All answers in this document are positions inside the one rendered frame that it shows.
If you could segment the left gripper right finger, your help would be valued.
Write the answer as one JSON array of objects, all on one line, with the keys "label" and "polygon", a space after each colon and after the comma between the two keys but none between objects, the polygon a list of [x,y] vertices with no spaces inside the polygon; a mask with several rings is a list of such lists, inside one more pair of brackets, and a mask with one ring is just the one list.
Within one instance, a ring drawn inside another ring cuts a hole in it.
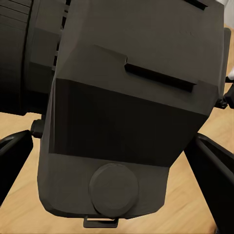
[{"label": "left gripper right finger", "polygon": [[185,155],[220,234],[234,234],[234,154],[197,132]]}]

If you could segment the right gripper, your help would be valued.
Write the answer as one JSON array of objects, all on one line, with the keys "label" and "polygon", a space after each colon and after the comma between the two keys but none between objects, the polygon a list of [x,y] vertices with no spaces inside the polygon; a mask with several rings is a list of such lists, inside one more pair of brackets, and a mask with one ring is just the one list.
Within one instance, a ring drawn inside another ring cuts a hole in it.
[{"label": "right gripper", "polygon": [[224,94],[223,100],[216,103],[214,107],[225,109],[229,105],[231,109],[234,109],[234,80],[230,80],[229,77],[226,77],[225,83],[233,83],[233,85],[229,91]]}]

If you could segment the digital camera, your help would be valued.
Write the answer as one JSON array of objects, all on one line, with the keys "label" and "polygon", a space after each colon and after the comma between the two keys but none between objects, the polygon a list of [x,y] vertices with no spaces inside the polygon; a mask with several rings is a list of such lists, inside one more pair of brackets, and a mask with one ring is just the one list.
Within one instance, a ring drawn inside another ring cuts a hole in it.
[{"label": "digital camera", "polygon": [[[34,120],[39,199],[84,228],[156,213],[223,100],[216,0],[0,0],[0,112]],[[108,220],[87,220],[108,218]]]}]

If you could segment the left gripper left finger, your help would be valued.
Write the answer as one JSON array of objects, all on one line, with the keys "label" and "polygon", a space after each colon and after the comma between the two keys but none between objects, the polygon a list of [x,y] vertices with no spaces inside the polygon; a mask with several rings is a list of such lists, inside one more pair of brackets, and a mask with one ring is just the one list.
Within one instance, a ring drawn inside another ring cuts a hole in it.
[{"label": "left gripper left finger", "polygon": [[14,133],[0,140],[0,206],[33,147],[29,130]]}]

